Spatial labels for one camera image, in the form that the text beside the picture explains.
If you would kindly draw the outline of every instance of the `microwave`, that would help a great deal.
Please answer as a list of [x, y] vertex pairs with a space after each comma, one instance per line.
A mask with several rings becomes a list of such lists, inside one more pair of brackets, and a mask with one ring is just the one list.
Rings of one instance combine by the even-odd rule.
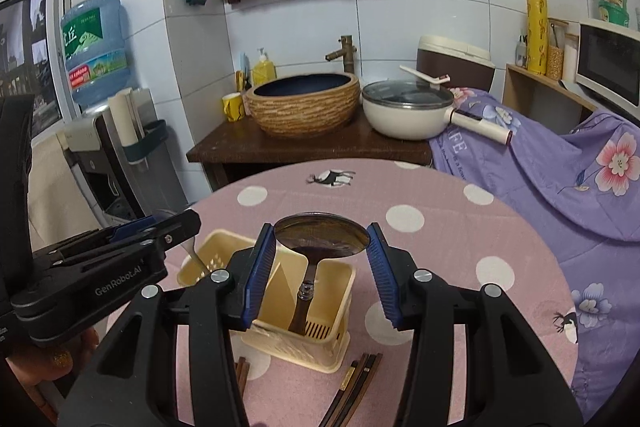
[[640, 120], [640, 32], [595, 19], [580, 22], [575, 81]]

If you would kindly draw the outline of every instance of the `faucet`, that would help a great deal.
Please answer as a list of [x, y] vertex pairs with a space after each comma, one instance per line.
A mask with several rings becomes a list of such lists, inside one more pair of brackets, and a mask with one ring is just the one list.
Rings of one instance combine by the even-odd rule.
[[357, 51], [356, 46], [353, 45], [353, 38], [351, 35], [343, 35], [338, 42], [342, 43], [342, 48], [336, 52], [329, 53], [324, 57], [327, 62], [331, 62], [336, 58], [344, 57], [344, 72], [355, 74], [355, 66], [353, 63], [353, 54]]

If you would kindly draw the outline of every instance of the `window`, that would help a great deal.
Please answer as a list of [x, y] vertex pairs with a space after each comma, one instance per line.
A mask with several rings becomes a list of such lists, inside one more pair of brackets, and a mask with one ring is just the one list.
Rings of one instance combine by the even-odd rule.
[[60, 57], [63, 0], [0, 0], [0, 96], [33, 94], [34, 139], [78, 112]]

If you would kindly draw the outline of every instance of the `cooking pot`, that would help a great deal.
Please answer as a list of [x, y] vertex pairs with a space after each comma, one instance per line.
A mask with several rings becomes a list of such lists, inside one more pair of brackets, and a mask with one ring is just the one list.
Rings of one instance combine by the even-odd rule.
[[427, 140], [452, 123], [504, 145], [510, 143], [513, 133], [508, 129], [455, 108], [453, 94], [438, 85], [448, 77], [418, 75], [415, 80], [375, 82], [362, 90], [362, 107], [373, 129], [399, 140]]

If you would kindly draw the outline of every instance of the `purple blanket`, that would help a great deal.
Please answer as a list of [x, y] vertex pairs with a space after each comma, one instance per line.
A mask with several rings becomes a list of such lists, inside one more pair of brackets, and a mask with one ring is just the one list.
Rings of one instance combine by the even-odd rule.
[[572, 389], [587, 420], [640, 349], [640, 130], [596, 112], [558, 136], [484, 91], [453, 91], [456, 105], [514, 137], [504, 147], [450, 126], [430, 140], [434, 167], [510, 205], [558, 259], [578, 322]]

